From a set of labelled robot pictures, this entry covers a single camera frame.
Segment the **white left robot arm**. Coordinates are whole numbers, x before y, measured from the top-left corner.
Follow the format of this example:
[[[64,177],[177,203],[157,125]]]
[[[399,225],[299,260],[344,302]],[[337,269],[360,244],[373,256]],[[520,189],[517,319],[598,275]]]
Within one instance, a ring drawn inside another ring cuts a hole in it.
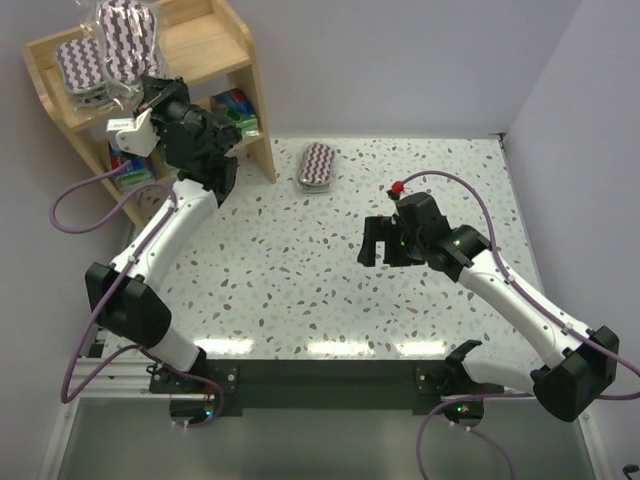
[[[160,286],[189,238],[231,193],[238,161],[228,153],[242,135],[224,115],[192,103],[181,78],[144,75],[141,86],[134,137],[159,148],[177,179],[140,235],[108,265],[91,265],[85,283],[98,325],[194,373],[206,355],[173,326]]]

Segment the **purple wavy sponge pack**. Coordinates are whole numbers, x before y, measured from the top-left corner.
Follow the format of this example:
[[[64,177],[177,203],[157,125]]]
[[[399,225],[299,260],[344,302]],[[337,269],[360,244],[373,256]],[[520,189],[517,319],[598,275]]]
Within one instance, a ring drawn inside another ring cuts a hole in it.
[[[106,109],[116,104],[102,70],[100,43],[90,37],[62,43],[55,61],[64,90],[76,109]]]
[[[313,142],[303,151],[297,173],[299,187],[306,193],[322,193],[330,188],[336,150],[322,142]]]
[[[79,1],[80,26],[96,40],[109,98],[130,109],[143,97],[143,79],[168,77],[156,1]]]

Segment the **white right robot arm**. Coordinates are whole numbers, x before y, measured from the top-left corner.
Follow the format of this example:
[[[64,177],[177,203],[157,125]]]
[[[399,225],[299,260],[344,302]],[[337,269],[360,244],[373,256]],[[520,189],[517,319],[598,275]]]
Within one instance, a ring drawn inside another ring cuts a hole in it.
[[[425,192],[395,202],[391,216],[364,223],[358,261],[376,263],[384,246],[390,267],[426,265],[488,303],[531,345],[529,366],[475,353],[467,341],[447,358],[471,381],[533,395],[554,417],[572,422],[615,380],[619,337],[608,327],[593,329],[557,305],[503,263],[489,239],[469,225],[451,227],[436,200]]]

